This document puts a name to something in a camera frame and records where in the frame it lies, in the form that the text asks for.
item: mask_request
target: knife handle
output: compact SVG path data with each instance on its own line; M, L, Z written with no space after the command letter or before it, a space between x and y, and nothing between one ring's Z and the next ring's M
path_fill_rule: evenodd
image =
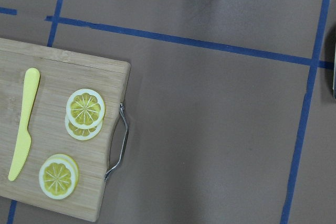
M28 122L33 108L40 72L36 68L29 68L25 74L22 94L22 108L19 130L28 129Z

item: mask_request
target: blue line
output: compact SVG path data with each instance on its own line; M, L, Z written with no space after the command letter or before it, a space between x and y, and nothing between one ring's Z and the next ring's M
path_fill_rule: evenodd
M308 80L307 80L307 92L304 95L303 105L301 110L301 117L299 122L299 128L297 133L297 139L295 142L295 149L293 159L291 163L288 184L287 195L284 207L282 209L280 224L287 224L289 220L290 208L293 200L295 183L298 175L298 169L300 164L301 151L303 146L303 140L305 138L307 121L309 116L311 98L314 90L314 84L316 79L317 68L319 66L319 57L321 54L321 47L323 41L323 34L325 30L325 24L327 22L327 15L329 9L330 0L322 0L320 18L318 28L316 32L314 50L312 54L311 66L309 68Z
M334 69L334 62L320 60L319 68Z
M0 13L9 14L9 15L17 15L16 9L10 9L5 7L0 7Z
M54 43L56 30L58 26L58 19L61 13L62 5L63 5L63 0L57 0L55 12L54 12L54 18L52 19L51 29L49 33L49 39L48 39L48 44L47 44L48 47L52 47L52 44Z
M16 209L16 200L12 200L11 206L9 207L9 213L7 218L7 224L12 224L14 221L15 209Z
M47 16L45 21L53 21L54 19L55 18L52 16ZM89 27L95 30L108 31L111 33L131 35L131 36L136 36L136 37L167 41L167 42L172 42L172 43L177 43L177 44L208 48L208 49L225 51L225 52L233 52L236 54L249 55L249 56L254 56L254 57L259 57L259 58L297 63L301 65L306 65L306 66L309 66L310 61L311 61L311 59L307 59L304 57L296 57L292 55L278 54L275 52L267 52L267 51L261 51L261 50L256 50L256 49L214 43L214 42L209 42L209 41L202 41L202 40L195 40L195 39L189 39L189 38L166 35L166 34L152 33L150 31L136 30L136 29L131 29L131 28L119 27L119 26L90 23L90 22L86 22L83 20L77 20L77 19L71 19L71 18L60 17L58 19L58 22L60 24L65 24L65 25Z

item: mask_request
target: yellow lemon slice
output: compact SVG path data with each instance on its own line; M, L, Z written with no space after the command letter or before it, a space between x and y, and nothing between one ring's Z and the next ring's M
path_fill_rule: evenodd
M42 191L52 199L64 199L75 189L79 172L76 162L65 154L48 158L39 172Z
M95 137L100 132L101 127L103 125L103 120L101 120L97 126L90 129L77 128L69 121L67 116L65 116L64 123L65 128L67 129L67 132L69 133L70 136L72 136L77 140L85 141Z
M97 92L80 89L69 97L66 112L73 126L84 130L91 129L103 119L105 104Z

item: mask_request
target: blue tape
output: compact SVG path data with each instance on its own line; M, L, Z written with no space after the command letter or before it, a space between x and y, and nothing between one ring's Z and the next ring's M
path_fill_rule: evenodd
M54 19L55 18L52 16L47 16L45 21L52 22ZM119 27L119 26L90 23L90 22L86 22L83 20L77 20L77 19L71 19L71 18L59 17L58 22L60 24L65 24L65 25L89 27L95 30L109 31L111 33L118 33L118 34L125 34L125 35L131 35L131 36L136 36L136 37L148 38L148 39L167 41L167 42L194 46L194 47L202 47L202 48L207 48L207 49L212 49L212 50L233 52L233 53L241 54L241 55L249 55L249 56L254 56L254 57L259 57L259 58L297 63L301 65L306 65L306 66L309 66L310 61L311 61L311 59L307 59L304 57L296 57L292 55L278 54L275 52L267 52L267 51L261 51L261 50L256 50L256 49L214 43L214 42L209 42L209 41L202 41L202 40L195 40L195 39L189 39L189 38L166 35L166 34L152 33L150 31L136 30L136 29L131 29L131 28Z
M319 68L334 69L334 63L320 60Z
M320 65L319 57L321 54L323 35L325 30L325 24L327 22L327 15L329 9L330 0L322 0L320 18L318 28L316 32L316 38L314 43L314 49L311 59L311 66L309 68L308 80L307 80L307 92L303 99L301 117L299 122L299 128L297 132L297 139L295 142L295 149L293 153L292 163L290 167L290 173L287 183L287 195L284 207L281 213L280 224L287 224L289 220L290 208L293 200L296 179L298 175L298 169L300 164L300 157L302 152L303 140L305 138L308 115L310 110L311 98L314 90L314 84L316 79L317 68Z
M16 9L10 9L5 7L0 7L0 13L9 14L9 15L17 15Z
M58 19L61 13L62 5L63 5L63 0L57 0L54 16L53 16L52 23L51 23L49 38L48 38L48 44L47 44L48 47L52 47L52 44L54 43L56 30L58 26Z
M11 206L9 207L9 213L7 218L7 224L13 224L14 221L14 215L15 215L15 209L16 209L16 200L12 200Z

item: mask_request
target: cutting board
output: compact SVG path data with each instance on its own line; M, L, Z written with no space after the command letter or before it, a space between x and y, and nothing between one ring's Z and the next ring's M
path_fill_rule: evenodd
M31 67L41 75L28 127L32 145L21 173L10 182L7 176L20 120L24 75ZM127 62L0 39L0 196L96 221L109 168L111 137L129 72ZM72 138L64 124L67 100L82 88L97 91L106 105L102 129L88 141ZM38 182L41 165L57 153L71 156L79 167L75 191L62 200L48 198Z

